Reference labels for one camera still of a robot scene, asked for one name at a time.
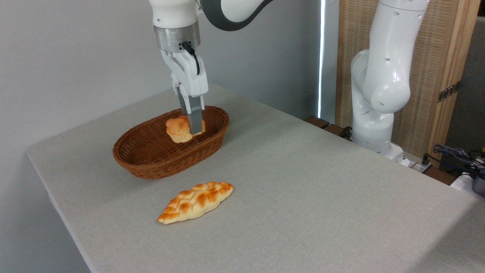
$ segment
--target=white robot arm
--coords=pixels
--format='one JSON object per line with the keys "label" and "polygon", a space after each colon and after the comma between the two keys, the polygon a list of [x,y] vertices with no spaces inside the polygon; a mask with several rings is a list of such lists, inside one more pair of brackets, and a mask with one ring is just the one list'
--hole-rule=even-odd
{"label": "white robot arm", "polygon": [[202,58],[198,14],[204,11],[219,29],[245,27],[272,0],[149,0],[153,29],[163,60],[171,69],[172,85],[180,108],[189,118],[191,133],[202,131],[203,95],[209,90]]}
{"label": "white robot arm", "polygon": [[391,143],[394,113],[409,100],[414,42],[429,0],[380,0],[369,49],[351,63],[352,142],[406,165]]}

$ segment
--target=wicker basket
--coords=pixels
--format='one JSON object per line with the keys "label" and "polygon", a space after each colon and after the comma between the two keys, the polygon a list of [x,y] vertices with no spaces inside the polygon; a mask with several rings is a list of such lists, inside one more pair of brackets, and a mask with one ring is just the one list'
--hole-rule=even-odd
{"label": "wicker basket", "polygon": [[136,177],[160,179],[188,169],[221,147],[229,126],[223,109],[206,106],[202,111],[205,133],[177,144],[167,134],[165,122],[181,115],[176,109],[129,129],[113,147],[115,160]]}

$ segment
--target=gray tablecloth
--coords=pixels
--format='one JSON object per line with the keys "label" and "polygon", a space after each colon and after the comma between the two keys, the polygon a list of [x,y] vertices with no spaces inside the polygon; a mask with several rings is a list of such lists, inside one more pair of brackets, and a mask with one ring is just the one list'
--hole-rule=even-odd
{"label": "gray tablecloth", "polygon": [[[28,150],[92,272],[485,272],[485,205],[278,110],[211,85],[231,118],[221,149],[146,181],[113,159],[172,92]],[[234,185],[201,218],[155,222],[182,190]]]}

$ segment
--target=bread roll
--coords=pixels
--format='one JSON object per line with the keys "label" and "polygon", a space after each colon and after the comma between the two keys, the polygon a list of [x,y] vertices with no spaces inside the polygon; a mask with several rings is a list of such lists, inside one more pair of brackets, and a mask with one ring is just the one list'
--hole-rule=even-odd
{"label": "bread roll", "polygon": [[202,120],[202,131],[195,135],[190,132],[189,118],[187,116],[180,116],[175,119],[169,119],[165,123],[167,126],[167,134],[175,143],[185,143],[206,131],[206,123]]}
{"label": "bread roll", "polygon": [[211,211],[234,190],[233,185],[226,182],[209,182],[199,184],[190,190],[184,190],[168,203],[167,208],[158,217],[158,221],[170,224],[201,217]]}

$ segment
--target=cable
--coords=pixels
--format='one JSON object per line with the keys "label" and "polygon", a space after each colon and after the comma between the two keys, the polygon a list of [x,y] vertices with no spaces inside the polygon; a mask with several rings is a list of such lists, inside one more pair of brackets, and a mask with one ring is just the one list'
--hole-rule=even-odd
{"label": "cable", "polygon": [[197,56],[195,54],[195,49],[192,48],[191,42],[183,42],[182,47],[194,57],[195,59],[195,65],[197,66],[197,75],[200,73],[200,66],[199,66],[199,60],[197,60]]}
{"label": "cable", "polygon": [[439,163],[443,164],[446,167],[449,167],[449,168],[452,168],[452,169],[455,169],[455,170],[458,170],[458,171],[462,171],[462,172],[467,172],[467,173],[470,173],[470,174],[478,175],[480,178],[485,179],[485,176],[483,174],[481,174],[480,171],[476,171],[475,169],[467,169],[467,168],[462,168],[462,167],[458,167],[458,166],[453,166],[453,165],[447,164],[446,162],[443,162],[442,160],[439,160],[439,159],[437,159],[437,158],[429,155],[428,153],[424,154],[424,156],[426,158],[431,158],[432,160],[434,160],[436,162],[439,162]]}

